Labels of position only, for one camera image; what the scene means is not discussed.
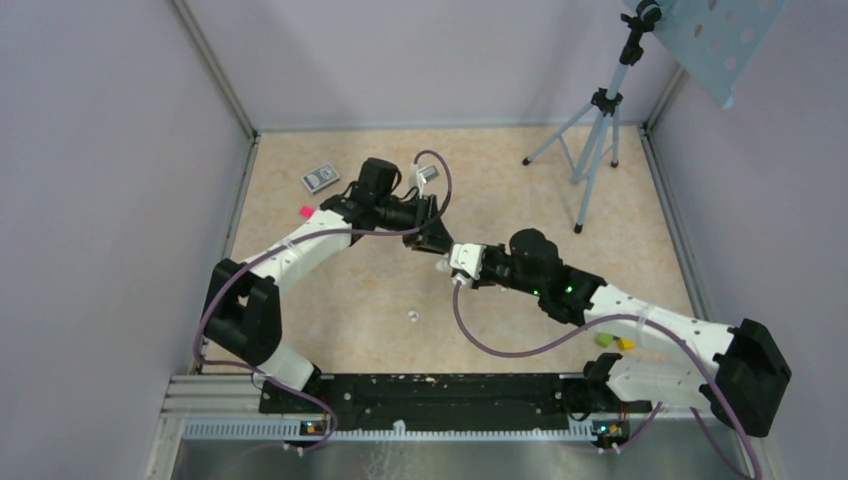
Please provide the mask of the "white charging case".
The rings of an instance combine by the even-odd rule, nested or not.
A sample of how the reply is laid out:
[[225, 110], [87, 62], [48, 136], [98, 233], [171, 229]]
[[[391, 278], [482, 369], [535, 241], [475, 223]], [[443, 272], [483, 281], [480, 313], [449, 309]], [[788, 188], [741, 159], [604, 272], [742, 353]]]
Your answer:
[[448, 259], [440, 259], [436, 262], [435, 268], [437, 271], [442, 273], [451, 273], [452, 267], [449, 263]]

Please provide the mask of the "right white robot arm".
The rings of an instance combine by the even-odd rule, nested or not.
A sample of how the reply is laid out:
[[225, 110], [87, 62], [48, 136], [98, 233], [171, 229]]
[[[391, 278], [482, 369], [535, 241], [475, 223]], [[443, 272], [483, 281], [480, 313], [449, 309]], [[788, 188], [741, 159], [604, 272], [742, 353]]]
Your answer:
[[508, 244], [467, 243], [450, 263], [474, 289], [504, 287], [532, 295], [549, 318], [627, 339], [665, 362], [604, 354], [584, 374], [589, 404], [612, 412], [623, 402], [650, 401], [709, 410], [728, 427], [769, 435], [792, 377], [770, 330], [745, 318], [737, 326], [667, 310], [602, 277], [566, 264], [537, 229]]

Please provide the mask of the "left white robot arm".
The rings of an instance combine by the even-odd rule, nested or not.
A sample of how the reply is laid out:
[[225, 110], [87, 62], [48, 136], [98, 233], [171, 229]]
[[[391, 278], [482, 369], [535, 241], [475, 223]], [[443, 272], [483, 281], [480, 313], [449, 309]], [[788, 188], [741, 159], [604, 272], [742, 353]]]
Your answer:
[[398, 236], [405, 246], [444, 254], [452, 239], [442, 216], [450, 203], [424, 187], [439, 175], [453, 181], [444, 158], [436, 165], [414, 157], [410, 190], [395, 189], [402, 179], [397, 165], [369, 158], [357, 179], [324, 200], [290, 235], [242, 262], [229, 258], [213, 269], [197, 340], [207, 339], [236, 356], [236, 363], [283, 386], [283, 401], [297, 413], [319, 404], [318, 368], [283, 340], [282, 298], [310, 271], [364, 236]]

